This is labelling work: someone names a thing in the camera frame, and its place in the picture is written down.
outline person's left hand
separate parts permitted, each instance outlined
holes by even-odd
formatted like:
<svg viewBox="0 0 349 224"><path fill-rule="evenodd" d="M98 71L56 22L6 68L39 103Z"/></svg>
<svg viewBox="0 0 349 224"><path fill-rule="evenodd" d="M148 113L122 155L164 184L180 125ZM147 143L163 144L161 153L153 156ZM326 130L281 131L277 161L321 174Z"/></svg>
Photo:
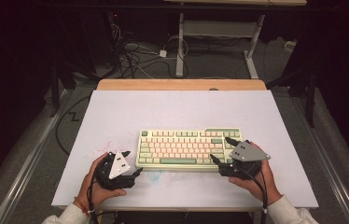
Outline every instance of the person's left hand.
<svg viewBox="0 0 349 224"><path fill-rule="evenodd" d="M89 206L87 191L88 191L88 187L91 184L91 179L93 178L93 172L95 171L95 168L98 165L98 163L106 156L107 156L107 153L103 154L101 157L99 157L92 163L90 172L87 175L85 175L84 180L82 181L81 189L79 190L77 197L87 209ZM124 196L124 195L126 195L126 191L124 189L108 190L108 189L103 189L99 185L99 183L94 183L91 200L92 200L93 206L98 207L102 202L104 202L109 198L114 198L114 197Z"/></svg>

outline cream keyboard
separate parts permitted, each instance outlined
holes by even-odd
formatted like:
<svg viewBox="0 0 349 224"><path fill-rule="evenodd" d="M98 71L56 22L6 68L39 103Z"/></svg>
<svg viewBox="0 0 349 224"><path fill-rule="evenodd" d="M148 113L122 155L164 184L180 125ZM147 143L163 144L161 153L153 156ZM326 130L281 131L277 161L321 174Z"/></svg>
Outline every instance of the cream keyboard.
<svg viewBox="0 0 349 224"><path fill-rule="evenodd" d="M236 128L206 130L143 130L139 134L136 166L144 169L217 171L210 158L213 154L221 162L232 162L234 147L225 137L242 141Z"/></svg>

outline person's right hand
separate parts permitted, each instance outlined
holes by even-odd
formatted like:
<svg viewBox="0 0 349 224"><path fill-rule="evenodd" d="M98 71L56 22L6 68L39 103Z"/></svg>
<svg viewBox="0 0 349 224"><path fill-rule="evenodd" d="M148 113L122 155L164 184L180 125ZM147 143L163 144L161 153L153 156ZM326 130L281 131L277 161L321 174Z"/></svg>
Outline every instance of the person's right hand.
<svg viewBox="0 0 349 224"><path fill-rule="evenodd" d="M273 173L270 167L270 164L267 160L261 161L261 171L256 175L256 180L261 184L261 186L264 188L264 179L262 178L262 174L264 174L266 189L267 189L267 195L268 195L268 205L275 203L277 200L282 198L282 194L277 189ZM262 192L257 186L257 184L253 180L242 180L241 178L231 176L229 178L229 181L237 185L243 189L247 189L254 197L256 197L258 200L262 201Z"/></svg>
<svg viewBox="0 0 349 224"><path fill-rule="evenodd" d="M82 181L81 188L79 190L79 194L77 197L86 207L89 206L87 191L88 191L88 187L91 184L93 173L95 171L96 166L99 164L99 162L102 159L104 159L106 156L107 156L107 153L103 154L101 157L99 157L92 163L90 171L85 175L84 180ZM91 201L94 207L98 207L101 203L103 203L105 200L109 198L126 195L125 189L114 189L114 190L103 189L98 183L94 183L92 187L93 189L92 189Z"/></svg>

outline white table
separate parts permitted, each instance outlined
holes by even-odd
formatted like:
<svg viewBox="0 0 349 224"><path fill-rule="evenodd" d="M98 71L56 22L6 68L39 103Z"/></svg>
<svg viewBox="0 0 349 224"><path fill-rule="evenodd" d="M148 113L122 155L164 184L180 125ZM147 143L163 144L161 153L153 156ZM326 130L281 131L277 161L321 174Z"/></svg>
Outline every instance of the white table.
<svg viewBox="0 0 349 224"><path fill-rule="evenodd" d="M95 91L52 205L66 207L74 200L92 161L104 152L131 151L127 160L134 171L140 130L209 127L240 128L245 139L272 156L277 187L293 205L318 207L270 91ZM229 212L261 207L248 191L216 172L143 171L135 183L127 196L110 199L101 209Z"/></svg>

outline white desk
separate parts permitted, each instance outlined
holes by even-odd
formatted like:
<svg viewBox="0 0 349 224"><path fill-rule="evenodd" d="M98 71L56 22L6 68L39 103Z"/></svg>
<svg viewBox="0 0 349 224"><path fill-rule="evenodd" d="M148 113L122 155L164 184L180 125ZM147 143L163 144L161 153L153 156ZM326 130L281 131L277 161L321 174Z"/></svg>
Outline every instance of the white desk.
<svg viewBox="0 0 349 224"><path fill-rule="evenodd" d="M257 6L305 6L306 0L165 0L180 4L233 4L233 5L257 5ZM256 22L238 21L187 21L184 13L180 13L178 31L178 53L176 72L177 77L183 76L184 63L184 35L209 35L229 37L250 37L250 46L244 51L244 59L251 78L258 78L257 70L253 62L253 53L256 47L259 33L264 22L265 15L260 15Z"/></svg>
<svg viewBox="0 0 349 224"><path fill-rule="evenodd" d="M95 91L52 205L71 203L92 161L106 151L130 150L127 160L134 171L140 130L208 127L239 127L245 139L272 156L279 190L296 207L318 206L270 91ZM143 171L135 183L127 196L110 199L101 208L259 211L261 207L249 192L215 172Z"/></svg>

